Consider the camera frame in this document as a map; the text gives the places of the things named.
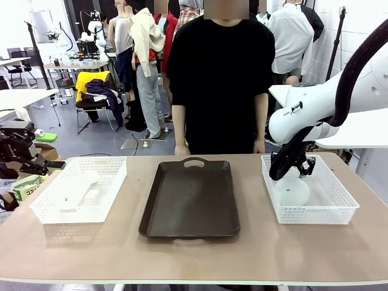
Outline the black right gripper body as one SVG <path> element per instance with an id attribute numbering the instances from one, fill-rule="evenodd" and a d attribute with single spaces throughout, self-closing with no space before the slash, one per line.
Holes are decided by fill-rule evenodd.
<path id="1" fill-rule="evenodd" d="M 301 148 L 298 153 L 296 154 L 295 162 L 296 163 L 309 163 L 311 162 L 311 158 L 308 158 L 306 156 L 306 148 Z"/>

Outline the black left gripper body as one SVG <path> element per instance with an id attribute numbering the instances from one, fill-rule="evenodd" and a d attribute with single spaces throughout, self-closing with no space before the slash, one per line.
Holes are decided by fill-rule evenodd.
<path id="1" fill-rule="evenodd" d="M 16 161 L 20 164 L 34 165 L 36 154 L 31 154 L 30 147 L 33 145 L 35 135 L 19 136 L 18 134 L 7 136 L 1 134 L 1 163 Z"/>

